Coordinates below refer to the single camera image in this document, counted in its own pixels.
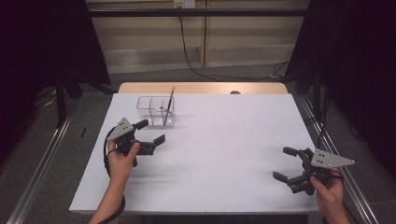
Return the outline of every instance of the hand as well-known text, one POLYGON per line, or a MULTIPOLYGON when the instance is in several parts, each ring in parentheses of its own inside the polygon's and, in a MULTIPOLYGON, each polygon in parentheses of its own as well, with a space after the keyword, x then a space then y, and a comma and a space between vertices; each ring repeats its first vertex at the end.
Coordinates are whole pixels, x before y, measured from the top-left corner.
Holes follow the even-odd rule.
MULTIPOLYGON (((339 175, 333 169, 332 175, 339 175)), ((326 218, 329 224, 332 223, 349 223, 347 214, 343 205, 343 182, 338 178, 330 178, 326 187, 313 176, 310 179, 311 184, 317 190, 317 204, 320 213, 326 218)))
MULTIPOLYGON (((114 141, 107 143, 107 151, 111 151, 116 147, 114 141)), ((139 151, 140 144, 134 143, 128 155, 122 156, 117 150, 108 154, 108 163, 110 166, 110 184, 115 182, 118 184, 126 184, 129 179, 129 175, 132 171, 134 157, 139 151)))

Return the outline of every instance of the black cable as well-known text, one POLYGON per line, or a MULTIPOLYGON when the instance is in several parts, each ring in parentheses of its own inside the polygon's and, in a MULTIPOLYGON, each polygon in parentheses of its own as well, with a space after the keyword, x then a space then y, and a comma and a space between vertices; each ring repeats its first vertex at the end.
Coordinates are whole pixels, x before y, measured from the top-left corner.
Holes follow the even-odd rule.
POLYGON ((276 74, 279 72, 279 70, 283 67, 283 65, 285 65, 285 64, 287 64, 287 63, 289 63, 290 61, 285 61, 285 62, 283 62, 283 63, 277 63, 276 65, 274 65, 274 67, 273 67, 273 76, 276 76, 276 74))
MULTIPOLYGON (((103 160, 104 160, 104 163, 105 163, 105 168, 106 168, 108 176, 110 176, 110 165, 108 163, 108 154, 111 151, 109 153, 106 153, 106 150, 107 150, 107 138, 111 135, 111 133, 113 132, 113 130, 115 128, 116 127, 112 128, 110 130, 110 132, 108 132, 108 134, 106 135, 105 143, 104 143, 104 147, 103 147, 103 156, 104 156, 103 160)), ((125 208, 125 197, 122 195, 122 200, 121 200, 121 205, 120 205, 119 210, 117 210, 113 215, 105 218, 104 220, 102 220, 98 224, 106 224, 106 223, 109 223, 110 221, 114 220, 116 217, 119 217, 122 214, 124 208, 125 208)))
POLYGON ((223 76, 223 75, 205 75, 205 74, 202 74, 202 73, 197 72, 197 71, 192 67, 192 65, 191 65, 191 63, 190 63, 189 55, 188 55, 187 50, 186 50, 186 41, 185 41, 185 39, 184 39, 183 19, 182 19, 181 17, 179 17, 179 22, 180 22, 181 37, 182 37, 182 39, 183 39, 184 58, 185 58, 185 60, 186 60, 187 66, 190 68, 190 70, 191 70, 193 73, 197 74, 197 75, 200 76, 200 77, 206 77, 206 78, 215 80, 215 81, 217 81, 217 82, 221 82, 221 80, 218 80, 218 79, 213 78, 213 77, 239 78, 239 79, 245 79, 245 80, 265 80, 265 79, 271 78, 271 77, 234 77, 234 76, 223 76))

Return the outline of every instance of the transparent box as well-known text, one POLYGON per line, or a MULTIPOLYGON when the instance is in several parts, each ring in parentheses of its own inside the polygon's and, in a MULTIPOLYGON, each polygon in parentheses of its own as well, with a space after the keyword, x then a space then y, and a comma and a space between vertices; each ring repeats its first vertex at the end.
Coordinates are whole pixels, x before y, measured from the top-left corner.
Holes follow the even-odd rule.
POLYGON ((141 119, 151 125, 174 126, 176 122, 175 99, 169 96, 140 96, 136 109, 141 119))

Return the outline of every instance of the white table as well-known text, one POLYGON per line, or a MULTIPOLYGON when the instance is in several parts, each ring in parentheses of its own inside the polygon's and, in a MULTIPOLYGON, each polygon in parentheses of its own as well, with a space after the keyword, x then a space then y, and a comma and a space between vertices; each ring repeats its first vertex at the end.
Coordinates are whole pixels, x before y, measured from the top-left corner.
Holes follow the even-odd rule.
MULTIPOLYGON (((70 206, 92 214, 108 184, 103 165, 107 132, 125 117, 138 122, 135 106, 147 93, 115 94, 90 161, 70 206)), ((165 133, 153 156, 139 156, 125 190, 125 212, 139 215, 299 214, 318 211, 315 197, 292 194, 272 178, 303 171, 283 147, 314 148, 289 94, 175 93, 173 128, 147 127, 136 138, 165 133)))

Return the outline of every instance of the wall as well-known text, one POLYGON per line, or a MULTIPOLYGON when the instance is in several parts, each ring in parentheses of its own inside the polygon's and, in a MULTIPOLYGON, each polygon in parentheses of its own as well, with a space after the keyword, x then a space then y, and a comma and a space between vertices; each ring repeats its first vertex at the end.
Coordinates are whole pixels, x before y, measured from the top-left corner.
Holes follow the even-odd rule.
MULTIPOLYGON (((306 8, 309 1, 196 0, 197 8, 306 8)), ((173 1, 87 0, 97 8, 172 8, 173 1)), ((92 18, 109 73, 187 67, 178 18, 92 18)), ((193 67, 290 59, 303 18, 183 18, 193 67)))

